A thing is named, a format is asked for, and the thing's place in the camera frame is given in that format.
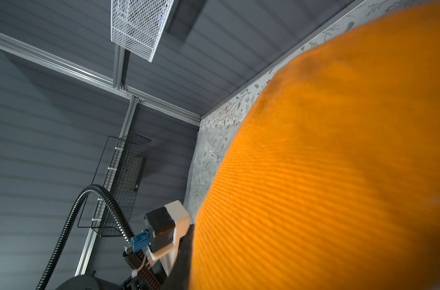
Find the orange garment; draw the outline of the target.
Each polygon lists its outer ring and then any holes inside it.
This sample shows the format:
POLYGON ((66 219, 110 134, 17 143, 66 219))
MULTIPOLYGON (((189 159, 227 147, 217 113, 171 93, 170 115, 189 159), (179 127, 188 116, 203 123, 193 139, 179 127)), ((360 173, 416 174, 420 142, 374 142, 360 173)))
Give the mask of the orange garment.
POLYGON ((198 211, 189 287, 440 288, 440 1, 277 72, 198 211))

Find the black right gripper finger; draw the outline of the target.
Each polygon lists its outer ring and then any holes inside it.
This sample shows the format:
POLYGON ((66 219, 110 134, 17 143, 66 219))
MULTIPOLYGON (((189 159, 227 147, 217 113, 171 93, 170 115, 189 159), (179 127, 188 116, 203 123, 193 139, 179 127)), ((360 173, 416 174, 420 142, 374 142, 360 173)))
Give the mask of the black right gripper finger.
POLYGON ((175 264, 162 285, 162 290, 188 290, 192 264, 193 237, 195 225, 188 228, 187 234, 180 239, 175 264))

